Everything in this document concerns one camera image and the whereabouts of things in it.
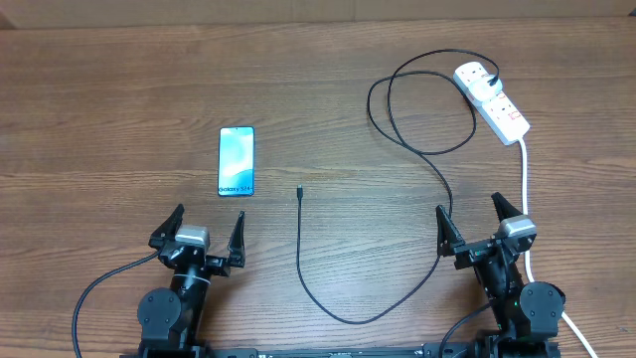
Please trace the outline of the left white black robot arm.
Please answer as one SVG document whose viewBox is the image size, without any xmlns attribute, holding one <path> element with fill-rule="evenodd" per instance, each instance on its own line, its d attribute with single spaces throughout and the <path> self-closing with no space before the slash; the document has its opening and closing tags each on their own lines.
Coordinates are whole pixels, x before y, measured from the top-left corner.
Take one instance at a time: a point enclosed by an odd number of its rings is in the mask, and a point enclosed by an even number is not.
<svg viewBox="0 0 636 358">
<path fill-rule="evenodd" d="M 149 247 L 173 275 L 168 287 L 149 291 L 138 304 L 139 357 L 213 357 L 211 346 L 198 338 L 211 279 L 228 277 L 233 268 L 245 265 L 244 212 L 238 214 L 225 257 L 208 253 L 209 230 L 185 225 L 184 213 L 178 205 L 149 239 Z"/>
</svg>

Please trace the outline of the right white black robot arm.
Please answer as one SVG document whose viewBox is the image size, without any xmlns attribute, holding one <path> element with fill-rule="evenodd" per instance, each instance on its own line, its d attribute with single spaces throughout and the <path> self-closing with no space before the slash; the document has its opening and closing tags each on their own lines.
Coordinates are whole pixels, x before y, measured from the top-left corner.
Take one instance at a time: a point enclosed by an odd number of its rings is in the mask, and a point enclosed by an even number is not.
<svg viewBox="0 0 636 358">
<path fill-rule="evenodd" d="M 456 269 L 473 269 L 487 302 L 455 323 L 444 335 L 439 357 L 558 357 L 558 325 L 566 302 L 563 291 L 545 281 L 522 278 L 517 261 L 537 236 L 536 224 L 500 193 L 492 196 L 499 227 L 488 239 L 468 243 L 446 209 L 436 207 L 437 253 L 453 257 Z M 495 330 L 482 330 L 469 343 L 451 347 L 463 324 L 490 309 Z"/>
</svg>

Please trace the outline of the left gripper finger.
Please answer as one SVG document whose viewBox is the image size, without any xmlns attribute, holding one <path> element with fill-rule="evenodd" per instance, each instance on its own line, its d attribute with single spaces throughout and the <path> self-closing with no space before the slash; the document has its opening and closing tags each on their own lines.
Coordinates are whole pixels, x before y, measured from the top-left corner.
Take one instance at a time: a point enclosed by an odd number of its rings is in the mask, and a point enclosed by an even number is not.
<svg viewBox="0 0 636 358">
<path fill-rule="evenodd" d="M 228 263 L 233 268 L 243 268 L 245 265 L 245 246 L 244 246 L 244 211 L 240 211 L 236 221 L 234 230 L 229 240 Z"/>
<path fill-rule="evenodd" d="M 185 208 L 178 204 L 172 214 L 150 235 L 148 246 L 160 250 L 169 241 L 174 241 L 183 222 Z"/>
</svg>

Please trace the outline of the blue Samsung Galaxy smartphone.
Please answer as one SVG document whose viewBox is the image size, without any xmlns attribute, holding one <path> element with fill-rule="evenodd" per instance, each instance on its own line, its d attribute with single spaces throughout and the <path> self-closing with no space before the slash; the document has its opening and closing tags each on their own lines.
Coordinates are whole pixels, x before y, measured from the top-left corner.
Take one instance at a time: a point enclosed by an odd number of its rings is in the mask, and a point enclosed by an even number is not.
<svg viewBox="0 0 636 358">
<path fill-rule="evenodd" d="M 220 130 L 218 194 L 223 197 L 254 194 L 255 131 L 252 126 Z"/>
</svg>

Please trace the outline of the white power strip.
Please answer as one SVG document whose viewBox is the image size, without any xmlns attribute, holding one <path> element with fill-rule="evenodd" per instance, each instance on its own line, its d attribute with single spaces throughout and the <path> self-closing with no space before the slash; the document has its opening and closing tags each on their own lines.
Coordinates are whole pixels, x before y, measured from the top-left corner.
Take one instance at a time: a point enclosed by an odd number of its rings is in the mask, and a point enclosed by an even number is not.
<svg viewBox="0 0 636 358">
<path fill-rule="evenodd" d="M 531 126 L 503 91 L 486 102 L 472 97 L 468 90 L 471 83 L 489 75 L 479 62 L 469 62 L 455 70 L 453 79 L 502 143 L 511 145 L 522 139 Z"/>
</svg>

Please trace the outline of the white charger plug adapter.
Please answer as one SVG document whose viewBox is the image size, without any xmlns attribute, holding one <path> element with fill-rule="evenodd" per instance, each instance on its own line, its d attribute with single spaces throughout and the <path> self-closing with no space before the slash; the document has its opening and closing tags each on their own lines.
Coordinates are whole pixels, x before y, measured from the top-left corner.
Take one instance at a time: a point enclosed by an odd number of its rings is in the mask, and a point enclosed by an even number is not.
<svg viewBox="0 0 636 358">
<path fill-rule="evenodd" d="M 476 101 L 486 102 L 503 90 L 503 84 L 496 76 L 489 75 L 473 81 L 468 90 Z"/>
</svg>

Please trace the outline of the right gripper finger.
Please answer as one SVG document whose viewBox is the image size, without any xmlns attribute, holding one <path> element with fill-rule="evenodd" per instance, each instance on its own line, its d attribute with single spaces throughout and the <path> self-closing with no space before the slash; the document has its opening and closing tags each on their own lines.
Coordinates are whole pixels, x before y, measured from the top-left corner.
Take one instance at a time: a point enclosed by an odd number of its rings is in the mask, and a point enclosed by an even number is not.
<svg viewBox="0 0 636 358">
<path fill-rule="evenodd" d="M 437 254 L 441 257 L 454 256 L 465 245 L 465 241 L 442 205 L 435 208 L 437 223 Z"/>
<path fill-rule="evenodd" d="M 491 199 L 500 222 L 522 215 L 522 212 L 514 207 L 500 192 L 492 194 Z"/>
</svg>

